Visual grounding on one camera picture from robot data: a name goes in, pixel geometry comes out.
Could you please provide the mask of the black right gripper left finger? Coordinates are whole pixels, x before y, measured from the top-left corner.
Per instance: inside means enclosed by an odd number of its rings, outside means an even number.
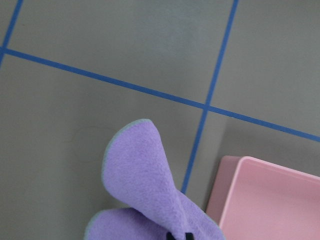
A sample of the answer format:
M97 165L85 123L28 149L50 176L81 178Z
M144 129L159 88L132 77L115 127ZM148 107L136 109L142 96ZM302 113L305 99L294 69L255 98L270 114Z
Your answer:
M172 235L171 232L168 232L168 233L166 234L166 240L175 240L175 238L174 238L174 236Z

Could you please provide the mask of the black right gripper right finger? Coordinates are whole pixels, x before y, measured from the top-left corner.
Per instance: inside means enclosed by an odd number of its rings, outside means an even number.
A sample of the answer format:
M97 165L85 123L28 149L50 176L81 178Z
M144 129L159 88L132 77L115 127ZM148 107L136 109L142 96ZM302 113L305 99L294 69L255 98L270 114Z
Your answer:
M191 232L185 233L185 240L194 240L194 235Z

